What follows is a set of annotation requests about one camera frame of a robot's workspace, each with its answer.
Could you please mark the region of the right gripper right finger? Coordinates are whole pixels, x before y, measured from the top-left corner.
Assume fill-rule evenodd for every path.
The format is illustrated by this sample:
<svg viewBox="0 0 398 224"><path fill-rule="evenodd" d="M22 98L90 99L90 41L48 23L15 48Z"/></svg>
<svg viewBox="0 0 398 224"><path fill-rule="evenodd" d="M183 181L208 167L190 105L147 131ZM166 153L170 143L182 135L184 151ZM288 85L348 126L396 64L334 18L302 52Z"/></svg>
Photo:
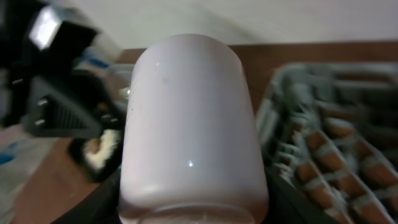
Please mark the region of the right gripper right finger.
<svg viewBox="0 0 398 224"><path fill-rule="evenodd" d="M338 224L319 208L313 206L274 171L266 169L269 211L264 223L270 224Z"/></svg>

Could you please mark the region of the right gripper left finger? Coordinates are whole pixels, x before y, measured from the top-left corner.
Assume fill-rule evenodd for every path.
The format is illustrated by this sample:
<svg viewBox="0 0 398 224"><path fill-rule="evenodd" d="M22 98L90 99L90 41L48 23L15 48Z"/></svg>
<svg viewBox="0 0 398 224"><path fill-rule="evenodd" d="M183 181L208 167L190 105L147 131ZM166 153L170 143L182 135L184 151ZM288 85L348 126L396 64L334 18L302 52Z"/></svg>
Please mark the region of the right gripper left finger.
<svg viewBox="0 0 398 224"><path fill-rule="evenodd" d="M121 170L117 169L78 205L52 224L120 224L120 179Z"/></svg>

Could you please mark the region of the pile of white rice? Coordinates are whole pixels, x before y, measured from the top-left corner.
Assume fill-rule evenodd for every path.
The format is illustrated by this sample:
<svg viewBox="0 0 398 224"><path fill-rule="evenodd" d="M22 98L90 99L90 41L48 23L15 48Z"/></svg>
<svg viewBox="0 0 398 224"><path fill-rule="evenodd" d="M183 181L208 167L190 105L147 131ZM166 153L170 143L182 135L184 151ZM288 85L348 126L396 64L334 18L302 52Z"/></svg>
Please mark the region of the pile of white rice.
<svg viewBox="0 0 398 224"><path fill-rule="evenodd" d="M114 154L120 142L120 131L104 130L99 139L91 139L84 143L83 157L85 162L95 172L102 171L106 166L106 161Z"/></svg>

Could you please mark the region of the pink cup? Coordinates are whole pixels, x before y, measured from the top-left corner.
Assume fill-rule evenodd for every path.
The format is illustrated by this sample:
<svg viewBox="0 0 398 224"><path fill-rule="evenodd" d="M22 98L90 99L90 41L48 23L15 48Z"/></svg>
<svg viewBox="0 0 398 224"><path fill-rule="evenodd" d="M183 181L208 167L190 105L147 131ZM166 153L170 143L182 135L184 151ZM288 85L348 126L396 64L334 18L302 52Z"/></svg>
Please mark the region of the pink cup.
<svg viewBox="0 0 398 224"><path fill-rule="evenodd" d="M260 223L269 194L243 65L181 34L132 71L119 194L123 223Z"/></svg>

